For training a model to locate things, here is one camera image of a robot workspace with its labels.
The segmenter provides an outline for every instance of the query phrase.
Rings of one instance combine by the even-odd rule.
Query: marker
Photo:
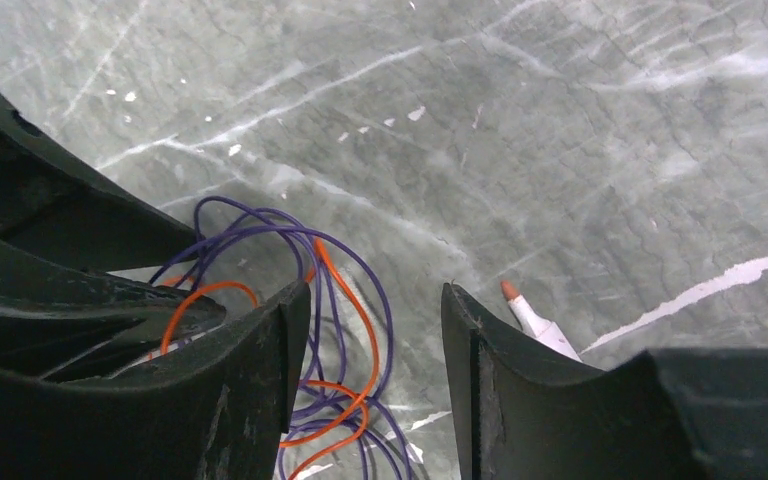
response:
[[[502,281],[500,284],[502,287],[502,295],[505,296],[505,300],[508,301],[508,306],[511,307],[511,311],[522,326],[523,332],[531,331],[534,339],[538,342],[546,345],[552,350],[567,356],[577,362],[581,359],[578,358],[578,354],[575,353],[575,349],[567,341],[567,337],[564,336],[564,332],[558,327],[558,324],[537,315],[531,305],[525,301],[519,291],[511,285],[511,282]]]

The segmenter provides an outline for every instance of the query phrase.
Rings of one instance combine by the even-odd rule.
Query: tangled cable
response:
[[[236,220],[231,222],[231,224],[223,232],[212,237],[205,237],[201,231],[200,214],[204,205],[210,202],[229,205],[240,210],[242,213]],[[262,225],[246,227],[241,226],[243,222],[250,219],[258,220],[260,223],[262,223]],[[272,219],[277,219],[284,223],[278,224]],[[135,364],[140,363],[141,361],[150,360],[154,355],[165,354],[176,348],[180,348],[181,346],[209,333],[209,331],[203,332],[187,339],[182,339],[175,342],[172,341],[175,328],[177,327],[177,324],[180,321],[184,311],[202,295],[221,288],[231,287],[244,291],[250,298],[252,304],[257,306],[257,298],[254,295],[254,292],[244,284],[239,282],[226,281],[202,286],[201,283],[205,273],[210,268],[210,266],[223,252],[225,252],[232,245],[235,245],[238,242],[255,235],[276,233],[287,243],[296,259],[297,277],[300,280],[307,281],[308,283],[312,282],[314,287],[314,319],[312,331],[308,335],[308,345],[311,349],[312,355],[307,370],[305,371],[304,375],[302,375],[302,378],[299,382],[299,391],[313,397],[313,401],[309,405],[297,408],[293,412],[290,431],[285,437],[284,441],[281,442],[281,448],[278,453],[277,466],[281,479],[288,479],[283,465],[284,453],[287,448],[308,443],[330,432],[338,426],[348,428],[352,431],[352,434],[346,439],[320,450],[302,462],[290,474],[289,480],[294,480],[305,468],[307,468],[317,459],[332,453],[352,442],[357,442],[358,444],[363,478],[365,480],[369,478],[369,462],[366,455],[366,450],[371,447],[369,442],[381,450],[381,452],[385,455],[388,463],[393,468],[393,471],[396,474],[396,478],[401,480],[401,469],[391,449],[396,450],[398,456],[401,457],[401,463],[404,466],[404,471],[407,478],[412,479],[413,471],[411,470],[410,458],[408,456],[407,439],[405,438],[404,432],[396,422],[396,419],[380,401],[381,395],[384,392],[390,379],[393,366],[393,318],[392,312],[390,310],[390,304],[387,300],[384,288],[369,265],[367,265],[366,262],[364,262],[357,253],[352,251],[349,247],[347,247],[336,238],[318,230],[305,227],[301,222],[285,212],[268,207],[251,208],[226,197],[209,196],[199,201],[193,213],[193,225],[197,235],[196,243],[172,258],[169,262],[162,266],[149,280],[149,283],[155,283],[173,265],[183,261],[190,255],[197,253],[197,260],[184,275],[164,282],[164,285],[177,288],[181,288],[185,282],[190,282],[192,283],[190,287],[191,294],[187,297],[186,300],[184,300],[184,302],[181,303],[181,305],[170,319],[159,351],[148,354],[143,359],[135,362]],[[334,263],[331,261],[328,251],[326,250],[325,241],[342,250],[355,262],[357,262],[357,264],[369,276],[369,279],[371,280],[375,290],[378,293],[378,296],[381,299],[385,321],[384,330],[386,343],[386,354],[384,356],[383,369],[381,369],[382,362],[378,353],[378,340],[375,335],[372,321],[358,298],[352,292],[352,289],[338,273]],[[301,246],[305,253],[307,253],[307,256],[310,258],[310,267],[307,273],[305,273],[305,262],[298,246]],[[337,294],[335,292],[334,282],[337,283],[342,293],[348,298],[352,306],[354,306],[354,308],[357,310],[358,315],[363,321],[364,327],[366,328],[366,332],[370,339],[373,363],[372,372],[368,382],[360,392],[354,392],[342,385],[347,373],[348,355],[346,351],[346,341],[343,331],[344,329],[340,321],[339,312],[337,309]],[[333,317],[334,330],[337,337],[337,348],[340,354],[340,362],[338,365],[339,370],[337,379],[335,381],[327,381],[325,379],[324,365],[320,359],[319,352],[321,329],[323,323],[322,297],[324,294],[327,294],[331,303],[331,315]],[[388,445],[387,439],[383,438],[379,433],[368,428],[370,407],[380,412],[382,418],[384,418],[384,420],[389,424],[393,434],[395,434],[395,439],[397,440],[397,448]],[[332,411],[334,414],[336,414],[336,416],[331,420],[322,418],[311,419],[311,417],[326,411]],[[297,438],[302,434],[306,434],[306,436]]]

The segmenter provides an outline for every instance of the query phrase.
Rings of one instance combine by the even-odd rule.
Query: marble countertop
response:
[[[459,477],[445,281],[512,322],[511,280],[603,368],[768,345],[768,0],[0,0],[0,90],[173,216],[228,195],[359,251],[424,478]],[[214,275],[268,295],[276,245]],[[319,464],[357,476],[351,449]]]

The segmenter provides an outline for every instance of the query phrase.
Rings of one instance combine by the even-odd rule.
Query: gray background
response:
[[[224,194],[359,251],[395,312],[385,400],[431,478],[458,478],[444,281],[506,321],[513,281],[605,368],[768,345],[768,0],[0,0],[0,89],[173,216]],[[276,242],[212,279],[274,293]],[[359,475],[351,448],[317,463]]]

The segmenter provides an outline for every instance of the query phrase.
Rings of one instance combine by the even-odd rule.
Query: purple wire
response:
[[[199,212],[201,208],[210,201],[225,203],[227,205],[236,207],[245,213],[240,215],[234,222],[232,222],[225,229],[224,232],[210,238],[205,238],[202,235],[200,230]],[[279,218],[282,218],[292,223],[293,225],[292,226],[277,225],[271,220],[269,220],[263,214],[271,214],[271,215],[277,216]],[[261,222],[265,223],[266,225],[247,227],[247,228],[237,228],[248,217],[254,217],[260,220]],[[318,355],[320,328],[321,328],[321,300],[322,300],[322,279],[320,278],[320,275],[324,276],[325,288],[328,290],[328,296],[331,302],[332,316],[334,319],[335,330],[336,330],[335,333],[337,335],[338,349],[340,350],[340,373],[339,373],[339,380],[336,383],[341,384],[345,379],[346,367],[348,362],[345,338],[343,335],[343,328],[342,328],[342,324],[340,322],[338,311],[337,311],[335,288],[334,288],[331,276],[329,274],[324,273],[326,271],[326,269],[324,268],[325,267],[324,263],[320,261],[315,255],[315,252],[313,249],[313,237],[322,238],[328,241],[329,243],[332,243],[336,247],[340,248],[346,254],[352,257],[361,266],[361,268],[364,269],[366,274],[369,275],[369,278],[372,281],[373,285],[375,286],[377,293],[381,298],[381,302],[384,306],[384,316],[386,320],[386,333],[387,333],[386,335],[387,336],[387,355],[385,359],[384,373],[381,376],[381,380],[378,383],[378,387],[375,389],[372,395],[367,397],[367,402],[373,405],[382,413],[382,416],[387,420],[387,422],[390,424],[393,431],[396,433],[396,436],[399,440],[399,446],[401,447],[400,453],[403,456],[403,461],[406,466],[408,478],[409,479],[412,478],[413,472],[410,468],[410,459],[407,453],[407,439],[405,438],[405,435],[402,432],[401,428],[399,428],[395,418],[392,416],[392,414],[389,413],[389,411],[387,411],[384,405],[381,404],[381,402],[378,400],[378,397],[380,397],[380,394],[383,392],[384,388],[386,387],[386,384],[389,380],[390,373],[392,370],[393,333],[394,332],[393,332],[393,321],[392,321],[392,314],[390,311],[389,302],[387,301],[387,297],[386,297],[386,294],[384,293],[383,286],[381,285],[380,281],[375,276],[374,272],[369,267],[369,265],[367,265],[360,258],[360,256],[357,255],[357,253],[352,251],[349,247],[347,247],[345,244],[343,244],[336,238],[328,234],[325,234],[323,232],[319,232],[317,230],[313,230],[305,227],[304,225],[301,224],[301,222],[299,222],[289,214],[286,214],[280,210],[276,210],[268,207],[252,209],[242,203],[239,203],[232,199],[228,199],[224,197],[211,196],[211,197],[205,197],[204,199],[199,201],[199,203],[196,205],[196,209],[194,212],[194,226],[195,226],[198,241],[194,245],[192,245],[190,248],[185,249],[183,252],[179,253],[175,258],[167,262],[167,264],[165,264],[163,267],[161,267],[161,269],[152,278],[151,280],[152,283],[156,281],[157,278],[159,278],[160,275],[163,274],[163,272],[168,270],[171,265],[174,265],[175,263],[180,262],[186,256],[189,256],[195,251],[198,251],[199,253],[198,260],[190,268],[190,271],[186,275],[184,275],[182,280],[179,282],[179,285],[180,285],[181,283],[183,283],[183,281],[185,281],[185,279],[188,276],[192,275],[194,271],[198,270],[198,274],[195,277],[196,281],[194,282],[194,285],[193,285],[193,289],[195,289],[197,285],[201,282],[201,279],[203,278],[204,273],[209,269],[209,267],[214,263],[214,261],[218,258],[218,256],[222,252],[227,250],[231,245],[234,245],[245,238],[248,238],[253,235],[259,235],[262,233],[270,233],[270,232],[277,233],[290,246],[290,248],[293,250],[294,255],[296,257],[299,278],[303,278],[304,262],[301,258],[301,254],[299,250],[296,248],[295,242],[301,243],[304,249],[307,250],[307,253],[313,259],[313,264],[315,266],[315,277],[316,277],[315,278],[316,308],[315,308],[314,333],[313,335],[309,335],[308,337],[308,344],[312,349],[312,358],[311,358],[310,365],[308,366],[308,371],[306,372],[304,378],[302,379],[300,390],[303,390],[305,391],[305,393],[313,395],[316,398],[311,403],[311,405],[298,409],[295,412],[293,412],[294,420],[299,420],[302,418],[309,417],[311,415],[314,415],[322,411],[323,408],[329,407],[329,406],[337,410],[338,412],[342,413],[344,409],[341,406],[339,406],[338,403],[350,399],[349,396],[340,395],[338,392],[332,393],[330,395],[326,395],[324,393],[324,389],[319,389],[319,392],[317,392],[315,389],[309,386],[303,385],[303,383],[307,382],[310,379],[310,377],[313,375],[314,370],[316,371],[317,376],[320,379],[323,379],[324,377],[324,372],[322,370],[322,362]],[[356,431],[357,428],[359,427],[354,422],[352,417],[356,416],[358,413],[359,413],[359,410],[357,410],[356,412],[353,412],[349,418],[347,418],[342,422],[342,425],[353,429],[353,431]],[[317,419],[301,425],[294,424],[293,430],[291,430],[290,435],[288,435],[287,438],[290,439],[292,438],[292,436],[303,431],[318,430],[323,426],[327,425],[328,423],[330,423],[329,420]],[[399,469],[397,468],[395,460],[393,459],[389,450],[385,448],[385,444],[380,439],[378,439],[371,430],[365,431],[364,435],[371,438],[376,443],[376,445],[378,445],[381,448],[381,450],[387,456],[387,459],[390,462],[390,465],[393,467],[394,471],[396,472],[397,477],[401,480],[401,474],[399,472]],[[361,438],[358,439],[358,444],[361,449],[361,463],[363,464],[364,478],[367,478],[368,465],[366,461],[366,455],[363,449],[363,444],[361,441],[363,438],[364,437],[361,436]],[[284,455],[284,449],[281,449],[279,453],[279,470],[281,472],[282,478],[285,478],[283,464],[282,464],[283,455]]]

